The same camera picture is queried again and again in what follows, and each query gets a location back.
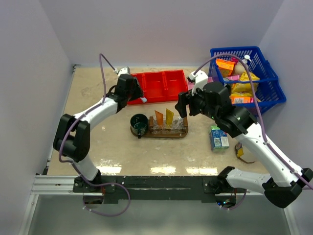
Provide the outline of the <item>dark green mug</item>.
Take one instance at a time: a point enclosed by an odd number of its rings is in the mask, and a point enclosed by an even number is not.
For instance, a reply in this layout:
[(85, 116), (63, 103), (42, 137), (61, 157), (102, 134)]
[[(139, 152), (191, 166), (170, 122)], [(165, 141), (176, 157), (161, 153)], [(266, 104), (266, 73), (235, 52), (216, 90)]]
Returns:
[(147, 133), (148, 124), (148, 118), (144, 114), (136, 114), (130, 119), (131, 131), (138, 139)]

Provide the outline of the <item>orange toothpaste tube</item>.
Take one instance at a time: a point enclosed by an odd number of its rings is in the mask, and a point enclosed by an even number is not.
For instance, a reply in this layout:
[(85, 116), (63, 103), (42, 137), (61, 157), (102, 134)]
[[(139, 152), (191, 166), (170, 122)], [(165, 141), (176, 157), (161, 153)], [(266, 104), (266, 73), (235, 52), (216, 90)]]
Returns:
[(158, 126), (163, 126), (163, 113), (155, 110), (156, 122)]

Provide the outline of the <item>white toothbrush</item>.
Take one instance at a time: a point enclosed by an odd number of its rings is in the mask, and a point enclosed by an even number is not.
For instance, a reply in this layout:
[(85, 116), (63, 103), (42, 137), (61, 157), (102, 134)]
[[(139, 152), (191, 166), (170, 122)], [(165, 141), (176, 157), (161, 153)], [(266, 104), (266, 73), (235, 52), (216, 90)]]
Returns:
[(183, 127), (184, 127), (184, 122), (183, 122), (183, 119), (182, 118), (178, 118), (177, 120), (176, 120), (176, 125), (175, 125), (175, 127), (177, 128), (177, 129), (182, 129)]

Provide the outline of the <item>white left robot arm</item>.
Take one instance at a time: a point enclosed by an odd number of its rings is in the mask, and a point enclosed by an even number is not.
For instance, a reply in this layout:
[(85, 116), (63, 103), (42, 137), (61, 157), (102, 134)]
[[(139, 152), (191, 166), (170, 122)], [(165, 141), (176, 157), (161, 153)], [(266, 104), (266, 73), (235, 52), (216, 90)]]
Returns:
[(137, 78), (122, 74), (118, 77), (117, 84), (100, 101), (73, 116), (61, 116), (53, 148), (59, 154), (59, 162), (71, 164), (90, 192), (117, 184), (101, 182), (100, 170), (89, 156), (91, 130), (106, 118), (120, 112), (129, 101), (142, 97), (143, 90)]

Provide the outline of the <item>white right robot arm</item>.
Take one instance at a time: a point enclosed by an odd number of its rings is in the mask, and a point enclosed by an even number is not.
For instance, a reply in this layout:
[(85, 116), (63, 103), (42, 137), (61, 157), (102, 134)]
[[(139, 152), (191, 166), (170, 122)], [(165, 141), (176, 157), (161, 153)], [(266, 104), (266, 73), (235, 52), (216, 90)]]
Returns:
[(217, 176), (215, 193), (243, 188), (263, 194), (279, 208), (289, 206), (313, 178), (310, 168), (302, 168), (290, 160), (267, 135), (259, 120), (243, 106), (234, 106), (228, 88), (221, 83), (207, 83), (196, 92), (182, 92), (175, 105), (181, 117), (202, 114), (232, 138), (243, 144), (268, 171), (266, 174), (246, 172), (232, 166)]

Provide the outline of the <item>yellow toothpaste tube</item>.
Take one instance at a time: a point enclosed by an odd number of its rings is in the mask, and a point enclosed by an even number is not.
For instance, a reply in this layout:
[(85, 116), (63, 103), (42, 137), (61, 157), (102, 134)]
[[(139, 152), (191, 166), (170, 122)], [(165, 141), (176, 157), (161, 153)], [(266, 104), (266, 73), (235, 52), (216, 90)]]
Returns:
[(166, 125), (170, 127), (173, 124), (174, 112), (166, 109)]

